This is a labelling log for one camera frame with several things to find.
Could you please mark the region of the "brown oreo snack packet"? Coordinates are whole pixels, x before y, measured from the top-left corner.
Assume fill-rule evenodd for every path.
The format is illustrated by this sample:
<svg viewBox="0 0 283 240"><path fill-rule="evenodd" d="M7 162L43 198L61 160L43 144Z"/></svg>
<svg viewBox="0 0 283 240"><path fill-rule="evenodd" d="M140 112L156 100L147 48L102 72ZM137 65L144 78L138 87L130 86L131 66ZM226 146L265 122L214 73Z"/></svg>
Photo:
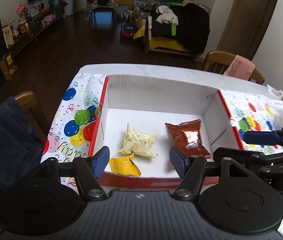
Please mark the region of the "brown oreo snack packet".
<svg viewBox="0 0 283 240"><path fill-rule="evenodd" d="M203 158L210 158L210 153L202 144L200 128L201 120L182 122L179 125L165 123L171 138L176 146L184 155L190 157L197 155Z"/></svg>

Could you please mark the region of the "yellow snack packet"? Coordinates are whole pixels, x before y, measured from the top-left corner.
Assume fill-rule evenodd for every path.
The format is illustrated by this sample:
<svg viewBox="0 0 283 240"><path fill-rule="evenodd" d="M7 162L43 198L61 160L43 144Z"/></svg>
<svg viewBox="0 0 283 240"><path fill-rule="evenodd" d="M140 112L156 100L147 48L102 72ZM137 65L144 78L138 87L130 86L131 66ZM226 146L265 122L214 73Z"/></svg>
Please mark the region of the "yellow snack packet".
<svg viewBox="0 0 283 240"><path fill-rule="evenodd" d="M120 174L123 176L141 176L141 172L137 165L133 162L134 154L125 155L120 158L111 158L109 165L112 173Z"/></svg>

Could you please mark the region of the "cream snack packet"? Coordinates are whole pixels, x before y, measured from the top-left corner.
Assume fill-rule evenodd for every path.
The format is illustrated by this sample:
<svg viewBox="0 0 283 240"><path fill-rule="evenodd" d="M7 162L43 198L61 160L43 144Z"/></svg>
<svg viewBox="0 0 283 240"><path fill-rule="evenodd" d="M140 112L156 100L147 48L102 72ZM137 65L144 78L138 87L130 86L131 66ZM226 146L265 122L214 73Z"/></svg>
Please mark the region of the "cream snack packet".
<svg viewBox="0 0 283 240"><path fill-rule="evenodd" d="M158 154L151 150L156 139L156 134L137 132L129 124L127 124L122 149L118 150L118 153L129 155L134 154L147 158L157 158Z"/></svg>

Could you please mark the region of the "balloon pattern tablecloth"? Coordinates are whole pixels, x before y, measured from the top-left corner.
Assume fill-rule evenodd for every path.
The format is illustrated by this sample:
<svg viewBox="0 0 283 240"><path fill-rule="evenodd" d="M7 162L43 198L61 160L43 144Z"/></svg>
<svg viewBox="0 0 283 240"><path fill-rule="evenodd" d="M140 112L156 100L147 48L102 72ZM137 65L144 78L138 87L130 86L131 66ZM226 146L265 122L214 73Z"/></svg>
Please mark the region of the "balloon pattern tablecloth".
<svg viewBox="0 0 283 240"><path fill-rule="evenodd" d="M107 75L78 74L63 95L42 163L57 211L40 226L42 239L282 239L283 196L230 157L189 158L174 189L103 186L89 168L89 149ZM242 143L271 155L282 146L247 144L247 131L274 131L271 112L283 101L218 89Z"/></svg>

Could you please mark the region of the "red white cardboard box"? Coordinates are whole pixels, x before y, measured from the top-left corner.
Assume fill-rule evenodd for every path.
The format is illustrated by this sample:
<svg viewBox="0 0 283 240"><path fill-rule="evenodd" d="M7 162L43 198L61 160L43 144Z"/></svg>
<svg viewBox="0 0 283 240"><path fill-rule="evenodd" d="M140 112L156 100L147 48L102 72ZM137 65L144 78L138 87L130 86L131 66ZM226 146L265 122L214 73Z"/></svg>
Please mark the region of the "red white cardboard box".
<svg viewBox="0 0 283 240"><path fill-rule="evenodd" d="M206 150L219 147L241 149L242 143L221 96L213 87L194 83L135 75L108 75L101 94L101 115L97 118L89 154L107 146L118 157L127 127L157 136L152 152L158 156L136 156L138 177L122 176L105 168L99 183L131 189L174 189L180 178L171 166L173 145L167 124L201 120L201 139Z"/></svg>

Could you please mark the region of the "pink cloth on chair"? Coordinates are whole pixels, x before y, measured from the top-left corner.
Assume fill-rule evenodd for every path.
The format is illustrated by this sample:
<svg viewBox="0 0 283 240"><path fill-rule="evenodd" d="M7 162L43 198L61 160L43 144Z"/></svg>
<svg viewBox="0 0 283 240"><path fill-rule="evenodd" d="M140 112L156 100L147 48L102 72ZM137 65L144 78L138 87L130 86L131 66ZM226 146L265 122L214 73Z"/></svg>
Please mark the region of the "pink cloth on chair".
<svg viewBox="0 0 283 240"><path fill-rule="evenodd" d="M230 66L224 72L224 75L241 80L248 80L255 68L256 65L252 61L240 55L236 55Z"/></svg>

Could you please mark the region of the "blue jeans on chair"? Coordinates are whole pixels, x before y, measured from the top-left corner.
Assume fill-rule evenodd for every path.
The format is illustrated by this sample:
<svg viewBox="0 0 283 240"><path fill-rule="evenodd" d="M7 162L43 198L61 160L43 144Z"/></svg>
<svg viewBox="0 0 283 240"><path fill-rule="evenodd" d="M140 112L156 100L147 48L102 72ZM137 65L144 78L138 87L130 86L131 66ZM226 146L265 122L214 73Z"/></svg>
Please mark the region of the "blue jeans on chair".
<svg viewBox="0 0 283 240"><path fill-rule="evenodd" d="M44 144L13 97L0 105L0 191L41 163Z"/></svg>

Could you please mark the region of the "wooden chair right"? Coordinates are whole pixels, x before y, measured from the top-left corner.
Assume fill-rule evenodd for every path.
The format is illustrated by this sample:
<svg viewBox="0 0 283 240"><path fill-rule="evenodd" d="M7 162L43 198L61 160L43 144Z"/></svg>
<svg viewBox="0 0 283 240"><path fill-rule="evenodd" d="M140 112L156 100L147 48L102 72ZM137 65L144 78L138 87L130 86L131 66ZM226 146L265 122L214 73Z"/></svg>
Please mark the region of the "wooden chair right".
<svg viewBox="0 0 283 240"><path fill-rule="evenodd" d="M216 74L224 74L227 68L235 60L235 57L236 55L226 51L209 51L203 61L201 70ZM262 85L265 82L265 77L255 68L248 78L248 81L254 81L255 83Z"/></svg>

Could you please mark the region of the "wooden chair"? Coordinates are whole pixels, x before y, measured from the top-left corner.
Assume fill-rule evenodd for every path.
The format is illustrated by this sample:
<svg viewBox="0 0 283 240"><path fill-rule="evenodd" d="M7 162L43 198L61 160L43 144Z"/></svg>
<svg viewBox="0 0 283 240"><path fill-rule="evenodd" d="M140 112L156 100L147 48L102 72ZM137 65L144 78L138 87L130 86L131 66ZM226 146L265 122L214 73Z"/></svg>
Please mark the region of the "wooden chair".
<svg viewBox="0 0 283 240"><path fill-rule="evenodd" d="M13 97L18 105L25 112L35 132L42 142L46 141L50 124L42 110L42 106L37 96L32 91L25 91Z"/></svg>
<svg viewBox="0 0 283 240"><path fill-rule="evenodd" d="M203 61L201 70L216 74L224 74L227 68L235 60L235 57L236 55L226 51L209 51ZM265 82L265 77L255 68L248 78L248 81L254 81L255 83L262 85Z"/></svg>

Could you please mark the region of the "wooden chair left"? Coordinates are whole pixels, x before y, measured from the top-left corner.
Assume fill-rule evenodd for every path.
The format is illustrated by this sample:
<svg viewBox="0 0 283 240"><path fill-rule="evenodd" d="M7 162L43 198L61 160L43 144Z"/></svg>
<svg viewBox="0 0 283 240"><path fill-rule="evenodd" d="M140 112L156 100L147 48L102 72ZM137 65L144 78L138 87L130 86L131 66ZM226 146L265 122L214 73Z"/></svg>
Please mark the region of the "wooden chair left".
<svg viewBox="0 0 283 240"><path fill-rule="evenodd" d="M35 132L42 142L46 141L50 124L42 110L42 106L37 96L32 91L25 91L13 97L18 105L25 112Z"/></svg>

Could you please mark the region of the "brown paper bag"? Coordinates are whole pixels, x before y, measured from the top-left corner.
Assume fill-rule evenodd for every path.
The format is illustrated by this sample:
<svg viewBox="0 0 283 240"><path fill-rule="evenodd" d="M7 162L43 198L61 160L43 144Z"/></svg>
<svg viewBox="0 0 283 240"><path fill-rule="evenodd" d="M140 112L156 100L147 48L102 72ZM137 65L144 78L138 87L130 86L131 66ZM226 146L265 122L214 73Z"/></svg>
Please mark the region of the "brown paper bag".
<svg viewBox="0 0 283 240"><path fill-rule="evenodd" d="M14 57L11 53L5 54L0 60L0 68L6 80L11 80L14 73L18 70Z"/></svg>

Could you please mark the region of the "wooden door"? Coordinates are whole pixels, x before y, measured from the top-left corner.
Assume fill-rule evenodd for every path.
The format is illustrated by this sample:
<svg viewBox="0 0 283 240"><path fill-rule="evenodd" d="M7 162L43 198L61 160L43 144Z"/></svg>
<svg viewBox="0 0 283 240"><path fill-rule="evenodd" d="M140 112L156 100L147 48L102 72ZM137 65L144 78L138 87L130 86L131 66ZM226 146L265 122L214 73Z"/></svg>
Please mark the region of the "wooden door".
<svg viewBox="0 0 283 240"><path fill-rule="evenodd" d="M269 26L277 1L234 0L216 49L252 60Z"/></svg>

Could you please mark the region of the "sofa with clothes pile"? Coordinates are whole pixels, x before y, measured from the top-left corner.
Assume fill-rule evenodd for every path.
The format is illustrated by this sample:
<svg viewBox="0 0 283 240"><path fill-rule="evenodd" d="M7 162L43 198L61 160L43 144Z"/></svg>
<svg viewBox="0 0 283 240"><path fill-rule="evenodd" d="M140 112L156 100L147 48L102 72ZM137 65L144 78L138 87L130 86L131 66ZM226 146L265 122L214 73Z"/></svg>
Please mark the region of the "sofa with clothes pile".
<svg viewBox="0 0 283 240"><path fill-rule="evenodd" d="M197 56L210 34L209 8L189 0L134 0L137 32L146 50L171 50Z"/></svg>

